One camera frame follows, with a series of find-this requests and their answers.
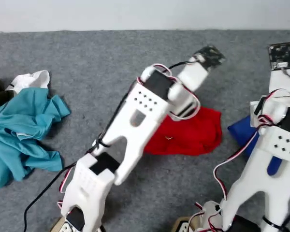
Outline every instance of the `robotic arm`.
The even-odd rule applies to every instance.
[[[76,164],[61,208],[71,231],[95,232],[101,226],[105,199],[112,185],[126,180],[141,158],[144,146],[168,114],[174,120],[197,114],[200,102],[193,92],[210,70],[224,60],[215,47],[207,46],[185,62],[178,77],[160,64],[143,71],[106,130]],[[158,69],[161,66],[167,73]],[[107,148],[121,137],[127,139],[127,147],[119,164],[107,153]]]
[[[228,232],[288,231],[286,216],[290,200],[290,43],[271,45],[269,55],[272,67],[270,94],[250,104],[251,126],[260,128],[258,142],[226,199],[220,205],[213,201],[204,205],[202,210],[205,214],[196,232],[211,229],[208,223],[210,217],[212,225]],[[277,173],[269,176],[267,168],[273,157],[282,159],[282,162]],[[236,215],[239,206],[259,191],[265,193],[265,212],[260,227]]]

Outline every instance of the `teal cloth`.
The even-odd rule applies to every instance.
[[[26,88],[0,107],[0,188],[21,181],[34,168],[62,169],[60,154],[37,144],[55,122],[70,114],[63,100],[47,98],[46,88]]]

